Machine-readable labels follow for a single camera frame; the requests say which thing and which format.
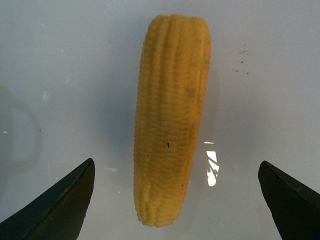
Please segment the gray background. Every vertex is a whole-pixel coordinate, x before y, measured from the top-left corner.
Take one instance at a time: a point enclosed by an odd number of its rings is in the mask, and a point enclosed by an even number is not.
[[[139,63],[149,22],[173,13],[206,20],[212,56],[185,204],[151,228],[133,199]],[[319,13],[317,0],[1,0],[0,222],[93,158],[80,240],[281,239],[258,169],[320,192]]]

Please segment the black triangular object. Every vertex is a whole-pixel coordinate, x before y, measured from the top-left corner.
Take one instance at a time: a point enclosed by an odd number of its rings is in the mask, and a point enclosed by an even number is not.
[[[320,240],[320,194],[267,161],[258,178],[283,240]]]
[[[89,158],[26,207],[0,223],[0,240],[76,240],[94,189]]]

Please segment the corn on the cob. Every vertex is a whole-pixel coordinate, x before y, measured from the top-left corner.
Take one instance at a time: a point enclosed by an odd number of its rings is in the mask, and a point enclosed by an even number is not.
[[[198,17],[159,15],[140,61],[134,132],[134,204],[144,225],[178,218],[187,193],[207,84],[211,36]]]

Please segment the boiled corn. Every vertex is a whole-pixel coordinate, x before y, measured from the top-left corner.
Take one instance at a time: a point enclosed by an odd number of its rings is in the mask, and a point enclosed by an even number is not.
[[[149,24],[134,127],[134,205],[144,225],[171,224],[182,209],[210,55],[211,36],[203,19],[159,15]]]

